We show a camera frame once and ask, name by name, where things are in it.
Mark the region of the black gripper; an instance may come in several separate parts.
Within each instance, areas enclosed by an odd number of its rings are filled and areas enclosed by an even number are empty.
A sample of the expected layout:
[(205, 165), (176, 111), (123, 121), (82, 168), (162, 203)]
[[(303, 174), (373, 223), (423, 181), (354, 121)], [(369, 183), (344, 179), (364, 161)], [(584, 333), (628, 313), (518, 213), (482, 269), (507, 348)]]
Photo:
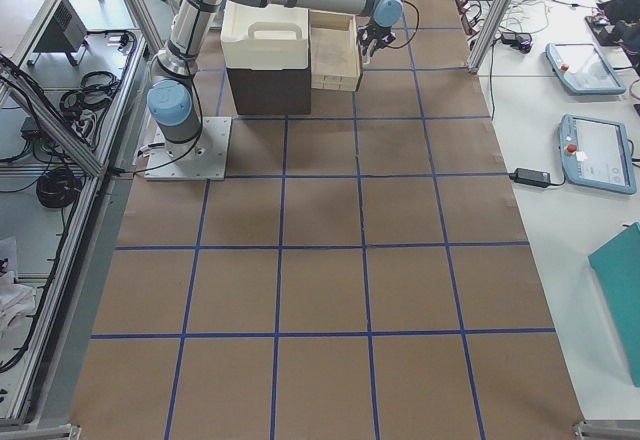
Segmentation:
[(395, 40), (396, 35), (389, 26), (381, 26), (374, 20), (359, 26), (357, 42), (362, 51), (362, 65), (369, 65), (376, 52), (388, 48)]

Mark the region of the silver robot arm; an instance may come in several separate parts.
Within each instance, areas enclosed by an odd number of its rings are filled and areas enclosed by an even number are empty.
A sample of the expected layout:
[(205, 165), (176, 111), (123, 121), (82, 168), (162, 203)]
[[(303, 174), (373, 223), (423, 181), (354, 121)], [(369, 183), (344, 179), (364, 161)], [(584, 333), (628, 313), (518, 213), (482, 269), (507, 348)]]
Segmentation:
[(223, 1), (257, 8), (275, 4), (365, 17), (368, 23), (357, 33), (364, 57), (372, 57), (392, 45), (392, 27), (404, 12), (404, 0), (183, 0), (170, 38), (152, 61), (152, 86), (146, 100), (172, 161), (196, 152), (203, 135), (201, 102), (193, 79), (205, 36)]

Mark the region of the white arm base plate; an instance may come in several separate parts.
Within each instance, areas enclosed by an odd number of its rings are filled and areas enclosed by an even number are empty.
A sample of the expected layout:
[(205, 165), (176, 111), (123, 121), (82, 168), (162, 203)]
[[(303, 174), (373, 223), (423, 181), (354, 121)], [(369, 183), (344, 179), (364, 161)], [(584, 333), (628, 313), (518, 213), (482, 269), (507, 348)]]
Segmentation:
[(182, 145), (167, 143), (156, 127), (144, 178), (151, 181), (223, 180), (225, 178), (232, 119), (204, 117), (203, 131), (196, 142)]

